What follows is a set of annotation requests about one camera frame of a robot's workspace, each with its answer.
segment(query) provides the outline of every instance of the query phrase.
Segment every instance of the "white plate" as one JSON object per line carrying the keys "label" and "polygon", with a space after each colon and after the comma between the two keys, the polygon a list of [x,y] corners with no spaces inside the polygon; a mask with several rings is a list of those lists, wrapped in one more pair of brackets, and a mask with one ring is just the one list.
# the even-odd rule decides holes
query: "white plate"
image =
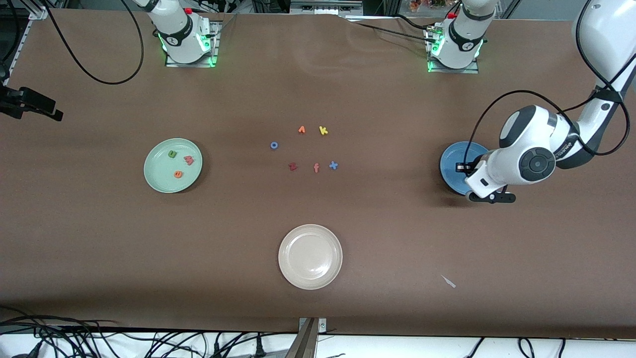
{"label": "white plate", "polygon": [[305,290],[321,289],[338,276],[342,247],[336,235],[326,227],[302,225],[282,240],[279,266],[292,285]]}
{"label": "white plate", "polygon": [[[174,150],[177,155],[170,158],[168,153]],[[191,156],[192,165],[183,157]],[[192,185],[201,173],[203,156],[196,144],[183,138],[172,138],[157,144],[146,157],[144,176],[148,185],[158,192],[180,192]],[[182,177],[175,178],[174,172],[180,170]]]}

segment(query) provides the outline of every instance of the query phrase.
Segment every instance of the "blue plate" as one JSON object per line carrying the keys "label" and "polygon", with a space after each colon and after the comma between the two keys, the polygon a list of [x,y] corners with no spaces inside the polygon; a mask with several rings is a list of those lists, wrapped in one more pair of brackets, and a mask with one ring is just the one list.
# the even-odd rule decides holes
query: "blue plate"
{"label": "blue plate", "polygon": [[[464,182],[466,174],[456,172],[455,167],[457,166],[457,163],[464,161],[464,153],[466,152],[467,146],[467,141],[460,141],[451,144],[441,155],[441,160],[439,161],[439,170],[441,171],[442,178],[444,178],[444,181],[451,189],[461,195],[466,195],[466,193],[470,191],[470,188],[468,187],[468,184]],[[475,158],[477,158],[477,156],[484,154],[487,151],[488,149],[486,149],[483,145],[472,142],[471,147],[468,149],[466,161],[472,162]]]}

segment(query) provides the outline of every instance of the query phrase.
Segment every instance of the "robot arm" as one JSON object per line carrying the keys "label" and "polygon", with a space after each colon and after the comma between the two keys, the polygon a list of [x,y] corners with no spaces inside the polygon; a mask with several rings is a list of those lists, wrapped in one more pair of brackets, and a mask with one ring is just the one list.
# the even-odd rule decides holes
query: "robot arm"
{"label": "robot arm", "polygon": [[470,65],[483,43],[486,29],[495,17],[497,0],[464,0],[456,18],[447,18],[439,43],[431,55],[444,66],[462,69]]}
{"label": "robot arm", "polygon": [[186,11],[179,0],[133,0],[148,13],[159,32],[163,49],[182,64],[199,60],[211,47],[204,41],[210,34],[210,20]]}
{"label": "robot arm", "polygon": [[[593,67],[612,80],[636,53],[636,2],[592,1],[579,19],[581,48]],[[500,149],[477,158],[466,183],[480,198],[505,185],[534,184],[549,177],[555,167],[569,169],[586,164],[593,157],[580,144],[593,150],[622,101],[634,76],[636,61],[631,61],[612,86],[618,93],[604,90],[597,78],[595,98],[584,108],[577,130],[561,116],[538,106],[514,112],[499,136]]]}

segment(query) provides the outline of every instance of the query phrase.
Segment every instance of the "table surface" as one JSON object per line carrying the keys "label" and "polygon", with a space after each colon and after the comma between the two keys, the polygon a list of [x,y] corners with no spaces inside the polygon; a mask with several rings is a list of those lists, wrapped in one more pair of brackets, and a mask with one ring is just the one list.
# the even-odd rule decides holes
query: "table surface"
{"label": "table surface", "polygon": [[[79,11],[55,12],[78,58],[103,79],[131,73],[128,14]],[[586,98],[593,76],[570,22],[494,21],[481,73],[451,75],[426,71],[417,40],[329,15],[240,15],[216,68],[165,68],[149,18],[136,16],[145,60],[120,86],[84,75],[50,20],[29,33],[10,86],[65,115],[0,121],[2,303],[146,327],[293,331],[297,317],[320,316],[340,333],[636,333],[633,139],[512,187],[512,205],[468,203],[439,174],[442,151],[500,94],[532,89],[564,107]],[[507,116],[533,103],[502,101],[476,140],[493,148]],[[601,149],[622,131],[617,115]],[[142,167],[175,137],[199,146],[204,168],[190,189],[161,194]],[[277,264],[285,234],[307,223],[331,229],[344,252],[336,280],[315,291]]]}

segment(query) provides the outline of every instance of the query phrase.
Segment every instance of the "plate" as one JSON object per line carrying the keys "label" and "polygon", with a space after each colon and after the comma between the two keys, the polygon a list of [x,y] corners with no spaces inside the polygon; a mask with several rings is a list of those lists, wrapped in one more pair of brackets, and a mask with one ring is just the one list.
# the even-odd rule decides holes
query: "plate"
{"label": "plate", "polygon": [[[444,181],[451,189],[461,195],[466,195],[471,189],[464,181],[466,174],[456,172],[455,167],[457,163],[464,161],[464,153],[466,152],[467,146],[467,141],[451,144],[441,155],[441,160],[439,161],[439,170],[441,171],[442,178],[444,178]],[[488,149],[483,145],[472,142],[471,147],[468,149],[466,161],[472,162],[477,156],[487,151]]]}
{"label": "plate", "polygon": [[340,272],[342,247],[324,226],[307,224],[285,236],[279,249],[279,267],[292,285],[317,290],[329,285]]}
{"label": "plate", "polygon": [[[177,152],[174,158],[168,153]],[[194,159],[192,165],[188,165],[184,157]],[[144,163],[144,176],[148,185],[158,192],[180,192],[192,185],[197,180],[203,167],[203,156],[196,144],[183,138],[165,140],[154,147]],[[183,174],[176,178],[174,173],[181,171]]]}

